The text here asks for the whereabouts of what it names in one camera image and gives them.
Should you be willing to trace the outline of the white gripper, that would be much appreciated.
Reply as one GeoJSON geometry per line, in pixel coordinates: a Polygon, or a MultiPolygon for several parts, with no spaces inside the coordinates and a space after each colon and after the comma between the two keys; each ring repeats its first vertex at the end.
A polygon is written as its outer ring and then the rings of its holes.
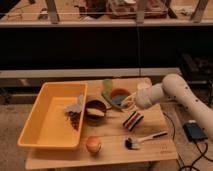
{"type": "MultiPolygon", "coordinates": [[[[148,109],[156,103],[164,99],[164,91],[161,84],[155,84],[148,88],[138,89],[137,92],[132,93],[125,100],[134,99],[136,105],[141,109],[148,109]]],[[[133,102],[122,103],[121,106],[124,111],[131,111],[136,108],[133,102]]]]}

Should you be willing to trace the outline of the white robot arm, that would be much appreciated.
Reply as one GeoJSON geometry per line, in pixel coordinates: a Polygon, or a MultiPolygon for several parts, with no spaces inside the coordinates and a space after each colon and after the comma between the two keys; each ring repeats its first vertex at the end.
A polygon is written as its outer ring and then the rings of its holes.
{"type": "Polygon", "coordinates": [[[184,106],[213,142],[213,110],[194,95],[178,74],[168,74],[161,83],[149,87],[139,84],[137,90],[121,102],[121,106],[144,110],[164,100],[175,100],[184,106]]]}

